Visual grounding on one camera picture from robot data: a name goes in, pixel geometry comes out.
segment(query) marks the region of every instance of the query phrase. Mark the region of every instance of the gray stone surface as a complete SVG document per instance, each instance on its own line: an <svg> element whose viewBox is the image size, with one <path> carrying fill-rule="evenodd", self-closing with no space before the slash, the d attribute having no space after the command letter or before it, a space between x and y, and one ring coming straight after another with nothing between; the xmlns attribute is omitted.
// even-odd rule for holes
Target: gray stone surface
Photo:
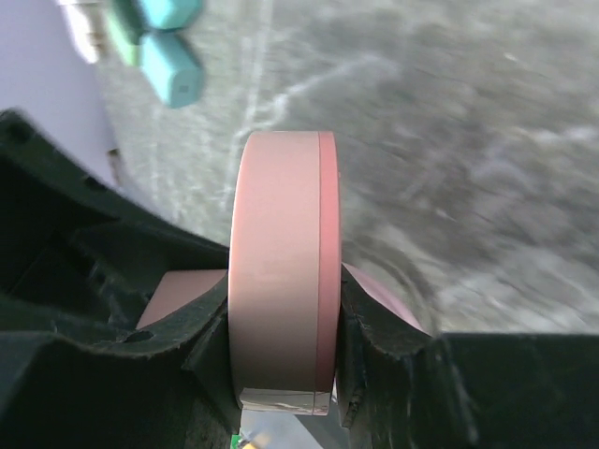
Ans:
<svg viewBox="0 0 599 449"><path fill-rule="evenodd" d="M429 329L599 329L599 3L219 0L199 103L97 72L132 176L227 243L254 130L335 132L344 259Z"/></svg>

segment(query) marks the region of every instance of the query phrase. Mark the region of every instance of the small green object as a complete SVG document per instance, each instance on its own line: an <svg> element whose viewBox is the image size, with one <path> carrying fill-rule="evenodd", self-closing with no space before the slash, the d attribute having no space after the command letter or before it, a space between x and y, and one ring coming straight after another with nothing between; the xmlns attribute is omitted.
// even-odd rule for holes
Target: small green object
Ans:
<svg viewBox="0 0 599 449"><path fill-rule="evenodd" d="M238 449L241 441L241 435L233 435L231 438L231 449Z"/></svg>
<svg viewBox="0 0 599 449"><path fill-rule="evenodd" d="M139 66L139 42L145 30L135 0L110 0L107 28L126 65Z"/></svg>

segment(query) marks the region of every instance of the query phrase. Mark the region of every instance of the roll of tape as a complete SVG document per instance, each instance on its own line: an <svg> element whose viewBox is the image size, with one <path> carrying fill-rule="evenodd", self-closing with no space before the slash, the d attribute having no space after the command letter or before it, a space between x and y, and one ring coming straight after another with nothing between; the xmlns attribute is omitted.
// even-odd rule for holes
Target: roll of tape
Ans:
<svg viewBox="0 0 599 449"><path fill-rule="evenodd" d="M233 384L251 410L326 414L341 289L339 175L331 133L254 133L231 230Z"/></svg>

